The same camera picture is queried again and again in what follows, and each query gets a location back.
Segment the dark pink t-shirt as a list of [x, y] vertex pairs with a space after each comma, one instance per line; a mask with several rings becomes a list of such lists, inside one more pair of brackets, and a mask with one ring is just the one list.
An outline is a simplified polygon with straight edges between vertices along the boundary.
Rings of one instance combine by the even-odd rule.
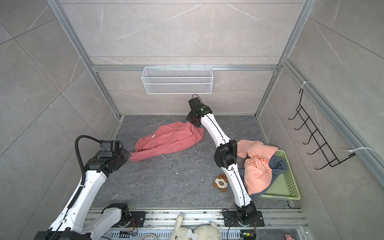
[[129, 161], [138, 162], [158, 155], [183, 151], [204, 137], [205, 130], [189, 122], [175, 122], [162, 125], [151, 135], [140, 138], [131, 153]]

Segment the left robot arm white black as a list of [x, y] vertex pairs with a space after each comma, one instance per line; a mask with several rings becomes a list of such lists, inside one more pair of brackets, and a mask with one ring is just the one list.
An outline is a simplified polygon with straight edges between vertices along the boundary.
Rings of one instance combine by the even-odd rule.
[[[83, 162], [79, 148], [79, 141], [83, 138], [95, 141], [101, 147], [87, 163]], [[113, 203], [90, 224], [84, 225], [88, 211], [107, 177], [130, 157], [123, 143], [81, 135], [75, 140], [75, 153], [82, 175], [77, 189], [49, 229], [36, 234], [36, 240], [98, 240], [111, 227], [126, 227], [132, 222], [128, 205]]]

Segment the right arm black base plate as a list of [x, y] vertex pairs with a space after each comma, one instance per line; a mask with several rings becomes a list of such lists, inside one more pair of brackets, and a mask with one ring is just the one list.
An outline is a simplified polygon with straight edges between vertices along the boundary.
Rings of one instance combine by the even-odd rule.
[[222, 216], [226, 227], [264, 227], [265, 222], [262, 212], [256, 211], [249, 217], [240, 217], [240, 212], [222, 210]]

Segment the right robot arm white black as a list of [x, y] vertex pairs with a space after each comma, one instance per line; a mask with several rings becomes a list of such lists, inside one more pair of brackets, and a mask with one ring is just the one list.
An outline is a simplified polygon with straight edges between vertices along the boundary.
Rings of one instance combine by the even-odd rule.
[[231, 140], [224, 133], [210, 107], [203, 104], [198, 95], [192, 95], [192, 98], [189, 100], [189, 105], [191, 111], [187, 115], [187, 121], [195, 127], [204, 126], [217, 147], [214, 160], [216, 165], [223, 170], [233, 191], [237, 209], [235, 221], [242, 226], [248, 226], [262, 220], [262, 215], [247, 193], [239, 173], [237, 165], [237, 142]]

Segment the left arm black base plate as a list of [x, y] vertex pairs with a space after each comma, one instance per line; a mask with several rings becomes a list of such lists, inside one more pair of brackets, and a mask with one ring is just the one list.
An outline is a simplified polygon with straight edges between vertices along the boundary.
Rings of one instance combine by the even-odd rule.
[[131, 228], [139, 227], [142, 228], [144, 226], [144, 222], [146, 219], [146, 212], [144, 211], [137, 211], [137, 212], [129, 212], [125, 213], [122, 212], [122, 218], [117, 225], [120, 228]]

